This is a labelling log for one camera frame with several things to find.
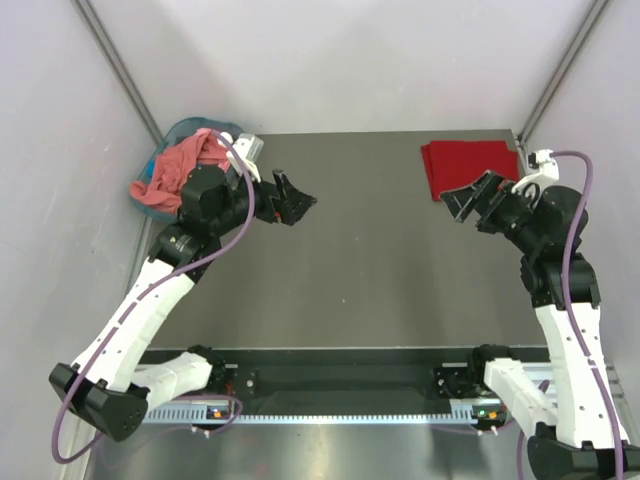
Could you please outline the salmon pink t-shirt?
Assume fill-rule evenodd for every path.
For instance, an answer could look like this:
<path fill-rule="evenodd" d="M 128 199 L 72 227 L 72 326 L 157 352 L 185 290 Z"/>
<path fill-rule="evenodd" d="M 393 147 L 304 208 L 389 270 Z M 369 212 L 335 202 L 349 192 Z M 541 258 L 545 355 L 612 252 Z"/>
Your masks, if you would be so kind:
<path fill-rule="evenodd" d="M 182 204 L 181 189 L 190 172 L 198 166 L 214 165 L 226 172 L 229 166 L 227 148 L 213 135 L 210 128 L 200 128 L 175 146 L 168 147 L 156 157 L 151 181 L 131 183 L 133 200 L 161 213 L 176 214 Z"/>

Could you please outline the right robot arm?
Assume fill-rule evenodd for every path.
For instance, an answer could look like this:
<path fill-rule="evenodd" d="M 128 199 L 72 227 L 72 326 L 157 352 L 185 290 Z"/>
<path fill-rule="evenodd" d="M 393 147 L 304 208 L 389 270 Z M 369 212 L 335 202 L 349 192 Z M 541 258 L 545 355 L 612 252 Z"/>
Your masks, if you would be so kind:
<path fill-rule="evenodd" d="M 456 221 L 475 212 L 478 231 L 501 234 L 521 252 L 520 276 L 546 340 L 555 396 L 547 397 L 500 345 L 473 350 L 469 388 L 493 393 L 507 407 L 535 478 L 638 475 L 639 449 L 614 406 L 601 348 L 597 278 L 578 251 L 588 222 L 581 194 L 557 185 L 520 188 L 488 171 L 441 199 Z"/>

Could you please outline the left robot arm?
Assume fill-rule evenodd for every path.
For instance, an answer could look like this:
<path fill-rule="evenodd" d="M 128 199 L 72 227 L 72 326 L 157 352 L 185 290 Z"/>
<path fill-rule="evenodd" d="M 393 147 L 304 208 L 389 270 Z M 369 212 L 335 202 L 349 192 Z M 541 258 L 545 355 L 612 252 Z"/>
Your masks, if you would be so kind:
<path fill-rule="evenodd" d="M 69 412 L 120 442 L 165 403 L 188 393 L 212 397 L 224 391 L 223 360 L 207 347 L 191 347 L 148 369 L 138 365 L 169 313 L 204 275 L 210 255 L 222 250 L 222 236 L 248 219 L 292 226 L 315 204 L 283 171 L 273 177 L 272 182 L 229 181 L 216 166 L 189 174 L 176 221 L 158 235 L 94 345 L 52 370 L 49 382 Z"/>

